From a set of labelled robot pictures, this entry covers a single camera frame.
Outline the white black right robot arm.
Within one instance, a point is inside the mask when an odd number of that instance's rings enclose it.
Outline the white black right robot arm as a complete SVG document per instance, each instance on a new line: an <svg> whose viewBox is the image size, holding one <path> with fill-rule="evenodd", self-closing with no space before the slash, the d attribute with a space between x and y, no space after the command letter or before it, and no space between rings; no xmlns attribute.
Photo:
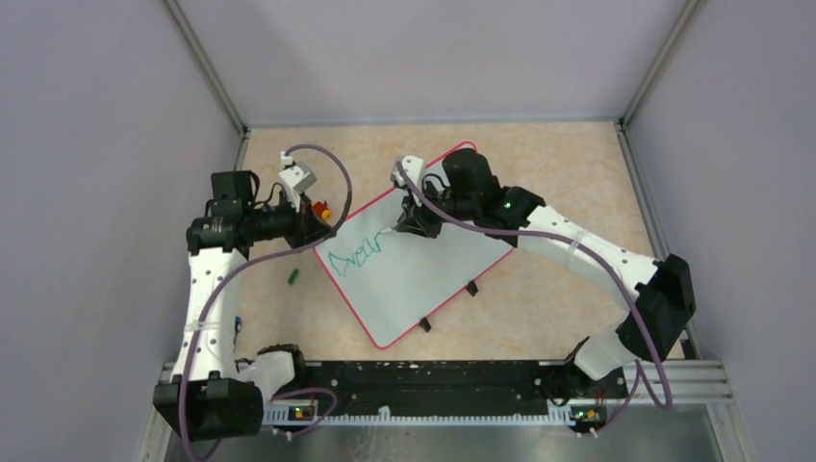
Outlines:
<svg viewBox="0 0 816 462"><path fill-rule="evenodd" d="M457 149L442 160L435 186L423 159L395 161L392 180L406 191L395 231L437 238L444 225L482 234L545 256L606 292L626 312L617 324L581 342L564 370L567 389L588 397L603 378L636 360L665 361L696 312L691 268L607 241L560 214L539 195L503 186L485 156Z"/></svg>

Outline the pink framed whiteboard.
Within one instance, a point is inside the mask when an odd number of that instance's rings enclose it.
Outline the pink framed whiteboard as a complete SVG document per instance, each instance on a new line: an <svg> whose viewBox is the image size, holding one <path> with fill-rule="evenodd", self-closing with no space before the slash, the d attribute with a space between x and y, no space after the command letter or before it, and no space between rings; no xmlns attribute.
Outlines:
<svg viewBox="0 0 816 462"><path fill-rule="evenodd" d="M314 251L379 349L398 342L513 250L503 241L450 224L436 239L379 235L396 224L406 195L388 188L352 213L338 234Z"/></svg>

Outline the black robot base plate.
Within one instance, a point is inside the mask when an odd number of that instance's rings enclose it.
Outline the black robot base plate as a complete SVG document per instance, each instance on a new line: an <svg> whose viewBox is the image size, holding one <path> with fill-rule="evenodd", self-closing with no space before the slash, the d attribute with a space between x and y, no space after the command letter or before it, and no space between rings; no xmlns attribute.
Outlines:
<svg viewBox="0 0 816 462"><path fill-rule="evenodd" d="M283 389L304 390L318 413L373 415L388 406L411 417L545 415L629 392L622 370L593 381L560 362L538 360L309 362Z"/></svg>

